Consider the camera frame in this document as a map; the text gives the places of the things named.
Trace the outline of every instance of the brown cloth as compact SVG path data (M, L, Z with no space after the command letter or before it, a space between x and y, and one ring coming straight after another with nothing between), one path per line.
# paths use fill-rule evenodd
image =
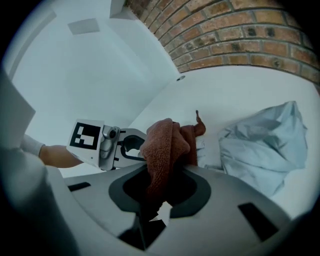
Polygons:
M196 121L196 125L180 127L178 122L167 118L147 129L146 140L140 147L150 175L150 185L145 195L147 203L161 206L166 200L166 189L174 163L198 165L196 137L206 131L198 111Z

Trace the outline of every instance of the brown towel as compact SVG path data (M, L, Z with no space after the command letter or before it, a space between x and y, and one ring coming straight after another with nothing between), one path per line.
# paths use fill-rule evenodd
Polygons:
M198 165L196 137L206 131L198 111L196 121L195 126L180 127L178 122L167 118L156 122L146 131L146 140L140 147L140 152L147 162L151 180L146 189L148 204L161 206L166 200L166 189L174 163Z

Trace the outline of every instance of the white surface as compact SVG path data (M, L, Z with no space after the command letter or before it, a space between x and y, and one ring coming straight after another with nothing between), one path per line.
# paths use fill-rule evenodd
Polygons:
M172 118L182 126L195 124L195 111L206 125L205 138L264 108L296 101L308 128L306 168L294 170L272 200L294 218L308 211L319 193L320 97L300 77L262 67L222 66L184 73L169 84L130 125L146 132L156 121Z
M128 9L108 21L110 4L110 0L52 2L57 17L33 40L12 79L36 110L26 132L34 139L66 145L76 119L127 128L178 75L155 36ZM72 35L68 23L91 18L97 19L100 32ZM61 171L64 177L100 172L87 164Z

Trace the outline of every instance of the white sleeve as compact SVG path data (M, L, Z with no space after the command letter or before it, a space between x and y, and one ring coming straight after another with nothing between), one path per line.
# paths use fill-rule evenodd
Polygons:
M21 143L21 149L24 152L31 153L31 154L36 155L38 157L43 145L44 145L43 143L41 143L41 142L39 142L39 141L37 141L37 140L35 140L25 134L23 136L23 140Z

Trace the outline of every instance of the brick wall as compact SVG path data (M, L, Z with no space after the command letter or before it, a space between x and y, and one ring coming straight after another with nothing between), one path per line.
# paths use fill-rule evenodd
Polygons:
M320 83L308 37L275 0L149 0L137 16L181 73L252 65Z

